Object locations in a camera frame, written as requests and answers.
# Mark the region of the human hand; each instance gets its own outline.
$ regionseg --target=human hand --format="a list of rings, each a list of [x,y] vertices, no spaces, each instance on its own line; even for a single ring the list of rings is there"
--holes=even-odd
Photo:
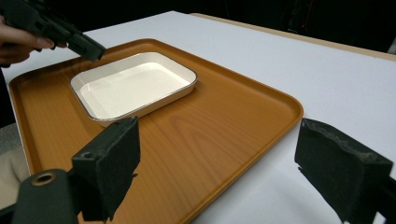
[[[7,26],[0,16],[0,64],[20,63],[28,59],[34,49],[53,47],[50,39]]]

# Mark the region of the wooden tray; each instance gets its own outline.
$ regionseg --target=wooden tray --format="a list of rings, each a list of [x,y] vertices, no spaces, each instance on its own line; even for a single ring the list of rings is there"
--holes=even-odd
[[[78,58],[26,73],[10,82],[11,98],[32,173],[69,170],[71,157],[103,130],[88,118],[71,78],[147,51],[194,70],[198,82],[139,120],[139,176],[113,223],[189,222],[299,122],[297,100],[152,39],[108,49],[95,63]]]

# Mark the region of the white tabletop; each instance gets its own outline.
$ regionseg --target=white tabletop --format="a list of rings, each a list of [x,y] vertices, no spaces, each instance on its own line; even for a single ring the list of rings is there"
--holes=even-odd
[[[304,117],[326,122],[396,161],[396,62],[168,12],[88,32],[105,47],[155,38],[286,92]],[[4,69],[7,81],[77,57],[34,52]],[[340,223],[298,171],[298,126],[215,200],[194,223]],[[395,169],[391,176],[396,177]]]

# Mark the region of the dark floor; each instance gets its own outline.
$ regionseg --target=dark floor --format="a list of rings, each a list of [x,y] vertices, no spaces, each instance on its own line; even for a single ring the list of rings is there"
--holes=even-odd
[[[386,52],[396,36],[394,0],[47,0],[89,31],[175,10],[198,12]]]

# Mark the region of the orange tray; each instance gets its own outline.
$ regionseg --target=orange tray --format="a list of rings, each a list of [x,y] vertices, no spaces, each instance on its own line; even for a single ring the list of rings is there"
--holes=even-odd
[[[153,39],[108,49],[95,63],[77,58],[23,74],[10,82],[11,98],[32,173],[69,170],[72,156],[103,130],[88,118],[71,78],[147,51],[194,70],[198,82],[140,118],[139,176],[112,223],[189,222],[300,121],[297,100]]]

